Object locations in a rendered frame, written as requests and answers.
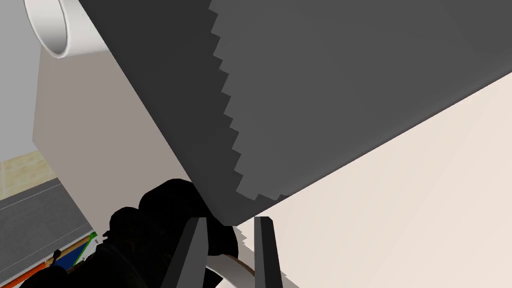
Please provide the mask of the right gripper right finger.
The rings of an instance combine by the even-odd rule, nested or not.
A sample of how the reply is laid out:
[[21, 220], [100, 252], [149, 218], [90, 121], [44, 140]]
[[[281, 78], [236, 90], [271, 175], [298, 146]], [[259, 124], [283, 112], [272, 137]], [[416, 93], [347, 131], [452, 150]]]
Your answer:
[[283, 288], [273, 220], [254, 218], [255, 288]]

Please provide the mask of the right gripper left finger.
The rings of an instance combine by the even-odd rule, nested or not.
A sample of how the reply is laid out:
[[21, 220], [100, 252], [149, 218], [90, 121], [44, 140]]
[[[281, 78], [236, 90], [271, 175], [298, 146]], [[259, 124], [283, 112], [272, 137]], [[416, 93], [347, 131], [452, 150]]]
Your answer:
[[181, 234], [161, 288], [203, 288], [208, 249], [206, 218], [191, 218]]

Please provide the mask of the white cylinder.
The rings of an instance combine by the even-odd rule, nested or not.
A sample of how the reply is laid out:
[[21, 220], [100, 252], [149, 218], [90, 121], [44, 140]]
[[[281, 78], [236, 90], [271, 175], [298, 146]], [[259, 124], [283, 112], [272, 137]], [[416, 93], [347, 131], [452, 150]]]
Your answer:
[[31, 28], [54, 58], [108, 51], [79, 0], [23, 0]]

